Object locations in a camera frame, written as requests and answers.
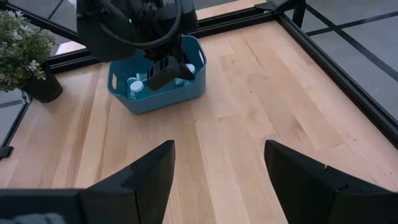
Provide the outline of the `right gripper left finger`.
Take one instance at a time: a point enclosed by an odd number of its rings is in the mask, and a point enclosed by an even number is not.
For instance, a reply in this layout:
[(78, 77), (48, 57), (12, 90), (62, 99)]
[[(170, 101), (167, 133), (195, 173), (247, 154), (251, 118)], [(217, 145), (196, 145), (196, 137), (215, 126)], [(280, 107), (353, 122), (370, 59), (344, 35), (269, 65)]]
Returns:
[(1, 223), (162, 223), (174, 170), (167, 140), (85, 189), (2, 189)]

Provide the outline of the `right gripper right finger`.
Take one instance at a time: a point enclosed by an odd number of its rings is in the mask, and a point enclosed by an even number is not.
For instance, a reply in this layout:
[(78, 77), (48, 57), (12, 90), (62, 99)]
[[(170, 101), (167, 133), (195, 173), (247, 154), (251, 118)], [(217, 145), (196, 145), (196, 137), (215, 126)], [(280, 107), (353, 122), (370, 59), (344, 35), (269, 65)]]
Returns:
[(289, 223), (397, 224), (397, 192), (384, 189), (275, 140), (264, 160)]

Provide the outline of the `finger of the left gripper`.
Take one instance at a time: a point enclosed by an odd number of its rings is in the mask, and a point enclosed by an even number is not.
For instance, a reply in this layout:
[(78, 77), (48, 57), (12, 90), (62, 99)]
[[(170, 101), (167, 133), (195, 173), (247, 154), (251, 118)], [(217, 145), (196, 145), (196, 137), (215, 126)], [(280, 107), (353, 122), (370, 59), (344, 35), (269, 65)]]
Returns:
[(174, 56), (169, 57), (169, 72), (171, 79), (181, 78), (183, 80), (194, 80), (195, 76), (190, 69), (178, 61)]

